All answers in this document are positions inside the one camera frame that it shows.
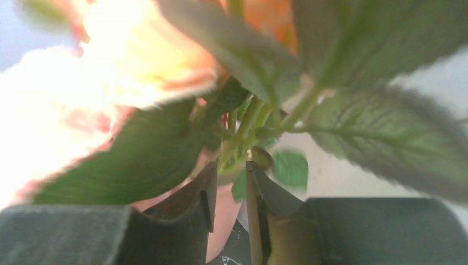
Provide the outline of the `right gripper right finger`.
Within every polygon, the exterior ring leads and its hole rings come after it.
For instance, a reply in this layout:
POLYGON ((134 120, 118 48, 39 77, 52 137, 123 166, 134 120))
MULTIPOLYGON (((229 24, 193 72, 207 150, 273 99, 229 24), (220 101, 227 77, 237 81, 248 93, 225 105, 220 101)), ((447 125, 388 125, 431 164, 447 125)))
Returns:
POLYGON ((467 233, 423 198, 302 201, 246 163, 253 264, 466 264, 467 233))

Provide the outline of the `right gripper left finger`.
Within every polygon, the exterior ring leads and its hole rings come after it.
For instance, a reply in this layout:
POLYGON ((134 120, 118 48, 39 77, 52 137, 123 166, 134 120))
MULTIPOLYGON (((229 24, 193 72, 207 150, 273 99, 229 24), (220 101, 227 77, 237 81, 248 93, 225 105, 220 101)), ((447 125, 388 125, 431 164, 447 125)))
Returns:
POLYGON ((153 208, 13 206, 1 213, 2 264, 204 264, 214 228, 211 162, 153 208))

